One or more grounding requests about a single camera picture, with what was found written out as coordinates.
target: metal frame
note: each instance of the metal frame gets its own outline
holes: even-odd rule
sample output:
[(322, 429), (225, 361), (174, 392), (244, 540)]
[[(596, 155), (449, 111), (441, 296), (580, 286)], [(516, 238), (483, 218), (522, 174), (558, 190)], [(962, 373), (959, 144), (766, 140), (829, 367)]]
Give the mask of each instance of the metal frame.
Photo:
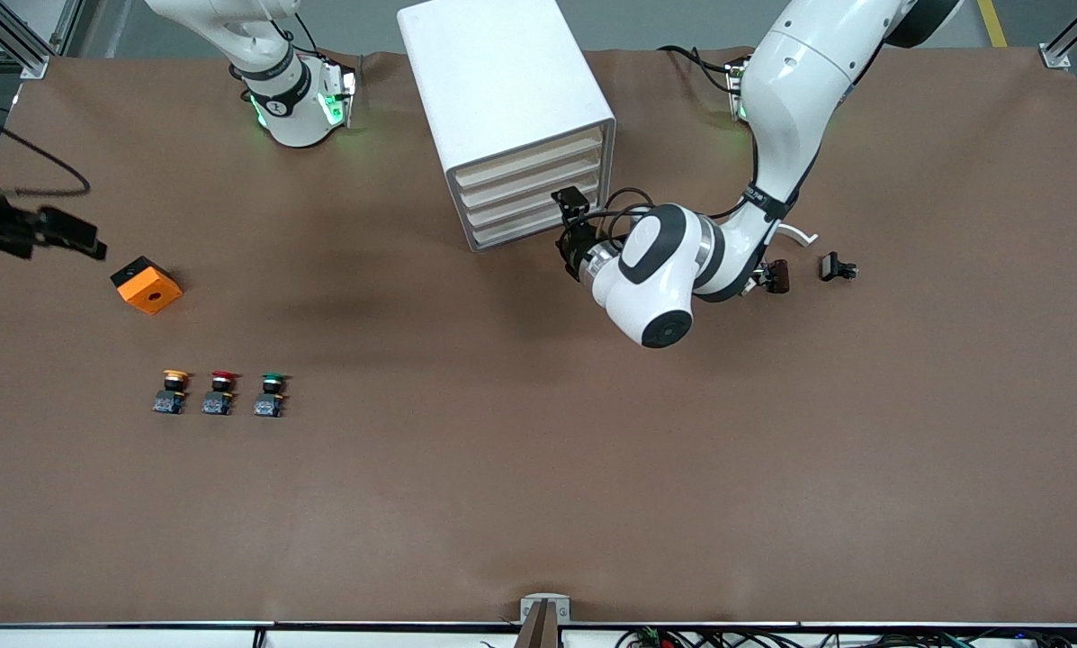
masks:
[(1069, 48), (1077, 42), (1077, 17), (1074, 18), (1067, 28), (1062, 30), (1053, 41), (1040, 42), (1038, 50), (1041, 51), (1043, 62), (1049, 69), (1068, 69)]
[(23, 79), (46, 76), (50, 58), (57, 55), (3, 0), (0, 0), (0, 47), (23, 66)]

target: brown table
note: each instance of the brown table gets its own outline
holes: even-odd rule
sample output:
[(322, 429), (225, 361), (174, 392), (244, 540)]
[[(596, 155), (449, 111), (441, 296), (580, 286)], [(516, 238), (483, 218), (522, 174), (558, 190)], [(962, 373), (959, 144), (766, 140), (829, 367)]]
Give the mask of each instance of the brown table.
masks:
[[(718, 60), (723, 53), (709, 54)], [(751, 172), (673, 55), (588, 55), (614, 185), (719, 211)], [(889, 51), (779, 241), (794, 292), (629, 343), (554, 234), (467, 249), (404, 57), (286, 151), (222, 60), (56, 60), (11, 128), (82, 169), (97, 264), (0, 255), (0, 622), (1077, 622), (1077, 86), (1033, 50)], [(3, 184), (64, 184), (0, 145)], [(821, 283), (817, 257), (858, 263)], [(187, 294), (156, 316), (107, 277)], [(151, 413), (165, 368), (188, 411)], [(242, 374), (235, 413), (198, 411)], [(255, 419), (257, 375), (291, 375)]]

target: white robotic arm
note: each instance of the white robotic arm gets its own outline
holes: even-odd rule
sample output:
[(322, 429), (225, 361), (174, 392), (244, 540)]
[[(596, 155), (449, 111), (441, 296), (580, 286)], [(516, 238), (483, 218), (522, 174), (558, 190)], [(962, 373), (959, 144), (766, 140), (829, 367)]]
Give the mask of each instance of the white robotic arm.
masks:
[[(718, 302), (747, 291), (798, 188), (830, 115), (883, 42), (924, 41), (960, 0), (794, 0), (765, 36), (742, 78), (742, 107), (755, 139), (755, 173), (726, 222), (684, 206), (637, 217), (619, 251), (567, 219), (559, 242), (571, 274), (637, 343), (676, 343), (693, 324), (690, 292)], [(567, 202), (562, 205), (564, 213)], [(579, 224), (570, 233), (571, 223)]]
[(250, 89), (258, 122), (280, 144), (309, 146), (349, 126), (353, 70), (295, 51), (271, 24), (295, 15), (300, 0), (146, 0), (226, 54)]

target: orange box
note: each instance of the orange box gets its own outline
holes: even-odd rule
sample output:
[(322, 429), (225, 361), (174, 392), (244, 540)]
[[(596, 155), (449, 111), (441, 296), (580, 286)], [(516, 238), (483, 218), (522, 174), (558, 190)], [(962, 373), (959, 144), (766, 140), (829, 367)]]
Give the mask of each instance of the orange box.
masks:
[(182, 288), (174, 283), (174, 279), (143, 255), (111, 274), (110, 280), (126, 304), (149, 315), (154, 315), (182, 296)]

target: diagonal metal brace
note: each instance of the diagonal metal brace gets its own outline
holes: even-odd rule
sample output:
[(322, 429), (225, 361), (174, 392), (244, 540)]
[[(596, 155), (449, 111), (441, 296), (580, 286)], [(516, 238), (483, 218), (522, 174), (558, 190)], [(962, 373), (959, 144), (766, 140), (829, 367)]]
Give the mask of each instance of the diagonal metal brace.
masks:
[(543, 598), (530, 606), (514, 648), (559, 648), (558, 603)]

